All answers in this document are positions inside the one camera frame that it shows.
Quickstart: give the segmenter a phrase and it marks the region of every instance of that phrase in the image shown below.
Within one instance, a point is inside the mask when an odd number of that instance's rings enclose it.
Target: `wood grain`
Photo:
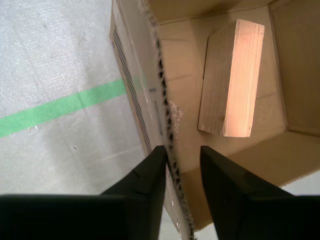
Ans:
[[[198,129],[251,134],[265,28],[238,19],[208,40]]]

